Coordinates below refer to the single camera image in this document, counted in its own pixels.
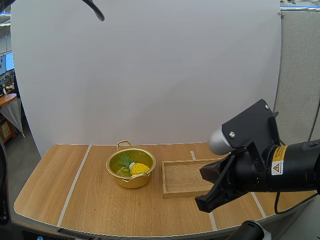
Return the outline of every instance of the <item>metal bolt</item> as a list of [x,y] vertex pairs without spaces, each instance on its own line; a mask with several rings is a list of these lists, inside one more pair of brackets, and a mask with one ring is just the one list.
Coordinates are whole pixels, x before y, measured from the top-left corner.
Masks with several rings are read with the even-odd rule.
[[231,131],[229,132],[229,136],[230,138],[234,139],[236,137],[236,134],[233,131]]

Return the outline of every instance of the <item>warning label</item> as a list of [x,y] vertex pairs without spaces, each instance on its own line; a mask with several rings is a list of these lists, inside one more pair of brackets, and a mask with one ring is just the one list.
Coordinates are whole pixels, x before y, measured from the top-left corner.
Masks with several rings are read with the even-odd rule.
[[285,153],[288,145],[278,146],[273,154],[272,162],[283,161],[285,158]]
[[284,161],[273,161],[271,175],[281,175],[284,173]]
[[284,159],[288,145],[278,146],[272,157],[271,175],[281,175],[284,173]]

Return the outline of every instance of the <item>monitor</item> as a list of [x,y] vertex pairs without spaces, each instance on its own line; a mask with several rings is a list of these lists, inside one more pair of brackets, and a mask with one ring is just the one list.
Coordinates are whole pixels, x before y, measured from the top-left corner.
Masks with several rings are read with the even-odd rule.
[[5,70],[9,71],[11,69],[14,69],[15,65],[14,65],[14,56],[11,53],[8,53],[5,55]]
[[6,73],[6,56],[0,56],[0,75]]

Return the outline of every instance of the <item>pineapple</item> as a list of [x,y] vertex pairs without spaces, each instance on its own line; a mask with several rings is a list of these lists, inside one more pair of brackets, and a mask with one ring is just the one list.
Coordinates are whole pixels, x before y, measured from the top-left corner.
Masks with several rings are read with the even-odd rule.
[[149,167],[144,165],[143,163],[139,163],[135,161],[135,156],[128,156],[128,152],[122,156],[120,155],[120,162],[116,163],[118,167],[120,167],[122,170],[129,170],[131,176],[137,175],[137,174],[143,174],[149,171]]

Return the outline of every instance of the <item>white backdrop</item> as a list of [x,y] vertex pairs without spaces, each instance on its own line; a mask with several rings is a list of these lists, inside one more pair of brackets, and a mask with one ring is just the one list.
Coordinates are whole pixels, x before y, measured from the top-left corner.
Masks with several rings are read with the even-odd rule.
[[54,144],[206,142],[260,98],[273,106],[279,0],[80,0],[12,5],[23,107]]

